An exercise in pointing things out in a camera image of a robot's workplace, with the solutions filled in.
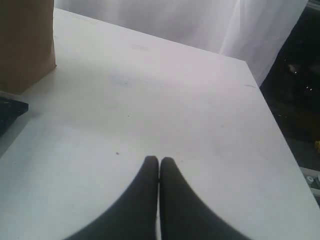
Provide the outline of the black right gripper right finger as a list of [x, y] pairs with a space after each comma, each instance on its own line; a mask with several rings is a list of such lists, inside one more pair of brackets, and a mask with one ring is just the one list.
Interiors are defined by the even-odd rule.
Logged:
[[163, 240], [247, 239], [203, 203], [170, 157], [160, 164], [159, 213]]

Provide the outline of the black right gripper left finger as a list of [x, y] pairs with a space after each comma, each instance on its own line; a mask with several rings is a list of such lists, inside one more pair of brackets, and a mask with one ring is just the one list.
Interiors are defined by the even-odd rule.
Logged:
[[155, 240], [158, 207], [159, 161], [147, 156], [137, 175], [97, 219], [70, 240]]

